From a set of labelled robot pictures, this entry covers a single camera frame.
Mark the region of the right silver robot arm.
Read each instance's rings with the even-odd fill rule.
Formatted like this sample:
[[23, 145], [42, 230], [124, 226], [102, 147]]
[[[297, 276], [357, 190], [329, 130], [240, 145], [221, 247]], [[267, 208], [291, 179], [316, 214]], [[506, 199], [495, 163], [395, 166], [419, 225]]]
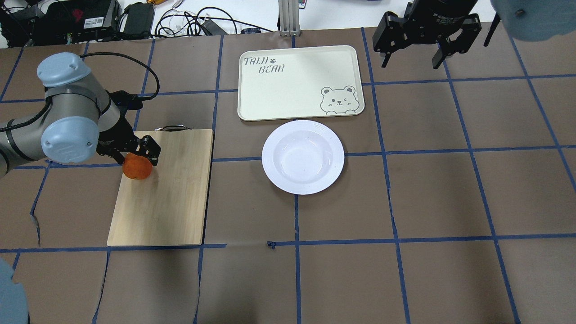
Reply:
[[[437, 69], [452, 55], [467, 53], [482, 30], [475, 0], [414, 0], [401, 17], [385, 12], [373, 33], [372, 45], [383, 57], [385, 68], [391, 55], [411, 45], [436, 44], [432, 58]], [[545, 41], [575, 30], [573, 0], [492, 0], [495, 11], [483, 45], [488, 46], [500, 24], [521, 41]]]

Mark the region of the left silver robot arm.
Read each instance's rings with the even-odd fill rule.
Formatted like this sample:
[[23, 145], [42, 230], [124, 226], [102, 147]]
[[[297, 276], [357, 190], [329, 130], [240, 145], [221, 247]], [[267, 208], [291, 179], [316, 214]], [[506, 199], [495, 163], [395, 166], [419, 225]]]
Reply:
[[161, 147], [149, 135], [138, 137], [126, 119], [129, 110], [143, 107], [152, 96], [120, 90], [109, 92], [81, 56], [57, 53], [37, 68], [45, 86], [45, 104], [34, 115], [1, 123], [0, 172], [44, 158], [81, 163], [95, 154], [124, 163], [124, 154], [158, 164]]

